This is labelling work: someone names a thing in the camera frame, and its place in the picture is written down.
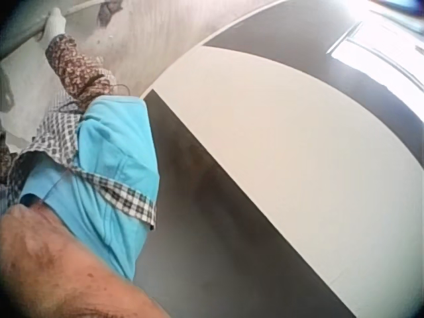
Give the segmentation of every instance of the person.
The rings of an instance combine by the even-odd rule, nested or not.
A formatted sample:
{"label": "person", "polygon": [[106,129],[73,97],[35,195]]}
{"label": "person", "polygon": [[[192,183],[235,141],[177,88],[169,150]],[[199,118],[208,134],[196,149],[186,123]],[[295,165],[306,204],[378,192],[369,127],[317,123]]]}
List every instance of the person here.
{"label": "person", "polygon": [[51,12],[41,43],[64,91],[13,160],[0,283],[25,317],[167,317],[132,284],[156,224],[159,174],[143,100],[116,95]]}

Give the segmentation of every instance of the brown patterned fabric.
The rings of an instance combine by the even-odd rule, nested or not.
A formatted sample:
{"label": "brown patterned fabric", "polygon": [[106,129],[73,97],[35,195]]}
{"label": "brown patterned fabric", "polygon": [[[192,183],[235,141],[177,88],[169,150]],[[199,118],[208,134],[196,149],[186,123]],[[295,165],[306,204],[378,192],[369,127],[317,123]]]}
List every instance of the brown patterned fabric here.
{"label": "brown patterned fabric", "polygon": [[83,112],[96,97],[111,94],[111,83],[101,71],[100,60],[79,54],[75,40],[67,34],[52,40],[46,57],[66,92]]}

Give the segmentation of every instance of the blue shirt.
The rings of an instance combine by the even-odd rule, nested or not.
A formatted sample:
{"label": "blue shirt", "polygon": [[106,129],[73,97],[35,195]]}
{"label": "blue shirt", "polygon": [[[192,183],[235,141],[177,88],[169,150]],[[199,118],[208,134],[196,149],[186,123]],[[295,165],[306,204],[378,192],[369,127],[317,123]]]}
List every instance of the blue shirt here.
{"label": "blue shirt", "polygon": [[[159,174],[147,108],[136,97],[102,96],[78,127],[74,164],[134,188],[156,201]],[[21,203],[44,200],[79,239],[116,273],[132,280],[150,225],[112,208],[94,188],[40,154]]]}

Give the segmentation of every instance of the skin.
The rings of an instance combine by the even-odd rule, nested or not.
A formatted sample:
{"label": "skin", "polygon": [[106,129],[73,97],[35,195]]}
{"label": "skin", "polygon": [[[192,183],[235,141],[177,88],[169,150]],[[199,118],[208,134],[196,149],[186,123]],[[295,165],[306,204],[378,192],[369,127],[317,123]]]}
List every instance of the skin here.
{"label": "skin", "polygon": [[27,317],[168,317],[79,243],[42,203],[0,219],[0,277]]}

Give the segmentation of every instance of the clothing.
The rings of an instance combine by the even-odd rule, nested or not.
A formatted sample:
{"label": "clothing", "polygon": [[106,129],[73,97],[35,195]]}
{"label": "clothing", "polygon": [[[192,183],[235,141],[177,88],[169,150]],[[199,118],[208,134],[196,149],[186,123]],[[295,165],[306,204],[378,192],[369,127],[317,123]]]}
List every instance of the clothing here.
{"label": "clothing", "polygon": [[5,185],[7,183],[7,174],[16,156],[17,154],[12,154],[6,145],[6,131],[0,122],[0,184]]}
{"label": "clothing", "polygon": [[74,164],[75,155],[81,146],[77,140],[77,128],[88,101],[91,102],[100,93],[109,95],[110,83],[114,83],[115,78],[110,71],[100,68],[98,61],[79,55],[74,40],[65,34],[57,36],[50,43],[46,56],[69,95],[60,92],[53,100],[33,142],[14,161],[7,178],[8,204],[18,202],[25,180],[34,168],[34,156],[43,152],[57,164],[91,184],[115,209],[144,221],[153,228],[156,224],[156,206],[151,198],[133,185],[86,171]]}
{"label": "clothing", "polygon": [[103,69],[99,58],[79,54],[72,37],[60,34],[54,38],[46,57],[66,92],[79,101],[82,111],[96,97],[111,94],[111,78],[105,76],[112,75],[111,72]]}
{"label": "clothing", "polygon": [[5,185],[0,184],[0,217],[6,213],[7,210],[7,188]]}
{"label": "clothing", "polygon": [[[156,201],[159,175],[146,105],[136,97],[93,101],[78,125],[74,166],[117,180]],[[147,223],[114,209],[83,178],[45,154],[37,156],[23,191],[43,199],[74,236],[116,273],[132,280],[146,240]]]}

